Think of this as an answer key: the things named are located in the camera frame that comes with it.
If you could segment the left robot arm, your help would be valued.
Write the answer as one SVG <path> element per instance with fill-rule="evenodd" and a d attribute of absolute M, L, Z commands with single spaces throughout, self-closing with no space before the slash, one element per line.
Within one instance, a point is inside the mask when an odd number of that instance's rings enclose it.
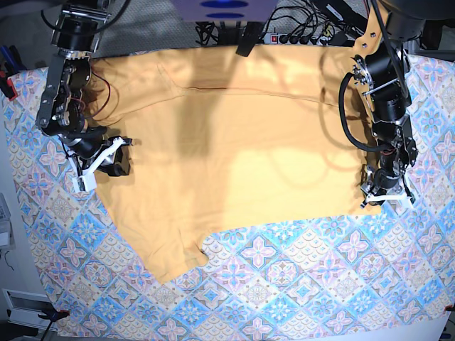
<path fill-rule="evenodd" d="M 404 38 L 395 38 L 387 31 L 391 11 L 377 1 L 372 1 L 371 8 L 365 34 L 355 43 L 365 49 L 365 54 L 352 57 L 353 68 L 345 74 L 338 91 L 341 126 L 356 148 L 378 156 L 378 165 L 367 165 L 363 171 L 360 206 L 381 206 L 396 201 L 411 208 L 415 196 L 407 184 L 407 171 L 415 165 L 418 150 L 407 113 L 412 103 L 405 79 L 410 62 L 403 47 Z M 373 145 L 357 140 L 350 132 L 345 93 L 351 80 L 365 86 L 362 96 L 370 113 Z"/>

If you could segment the purple blue robot base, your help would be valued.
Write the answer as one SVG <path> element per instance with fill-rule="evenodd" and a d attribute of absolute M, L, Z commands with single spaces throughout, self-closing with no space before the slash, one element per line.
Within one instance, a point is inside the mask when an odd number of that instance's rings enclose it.
<path fill-rule="evenodd" d="M 171 3 L 187 22 L 264 22 L 277 7 L 277 0 L 172 0 Z"/>

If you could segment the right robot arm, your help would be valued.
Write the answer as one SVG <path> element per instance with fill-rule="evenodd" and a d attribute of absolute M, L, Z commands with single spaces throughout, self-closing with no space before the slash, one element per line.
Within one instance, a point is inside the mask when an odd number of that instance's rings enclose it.
<path fill-rule="evenodd" d="M 95 76 L 90 65 L 105 30 L 117 22 L 129 2 L 115 16 L 110 1 L 65 1 L 56 23 L 43 22 L 53 31 L 51 43 L 58 52 L 48 68 L 45 89 L 36 115 L 36 126 L 45 136 L 56 137 L 75 173 L 75 192 L 97 187 L 96 171 L 110 177 L 130 172 L 128 148 L 132 140 L 108 137 L 107 127 L 90 126 L 85 115 L 83 88 Z"/>

